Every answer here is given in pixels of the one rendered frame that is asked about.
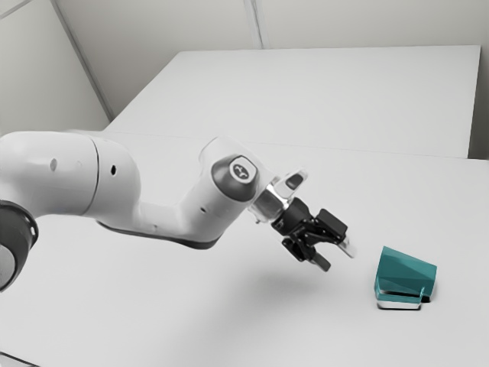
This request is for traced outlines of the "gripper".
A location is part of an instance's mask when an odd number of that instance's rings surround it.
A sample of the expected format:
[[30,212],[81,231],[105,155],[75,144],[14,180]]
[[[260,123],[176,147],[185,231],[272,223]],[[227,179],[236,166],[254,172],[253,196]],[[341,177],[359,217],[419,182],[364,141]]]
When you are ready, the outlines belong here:
[[313,247],[320,242],[336,245],[349,258],[357,255],[345,223],[326,209],[321,209],[313,217],[309,207],[297,197],[272,222],[271,227],[283,237],[282,246],[297,261],[308,261],[323,271],[328,271],[331,263]]

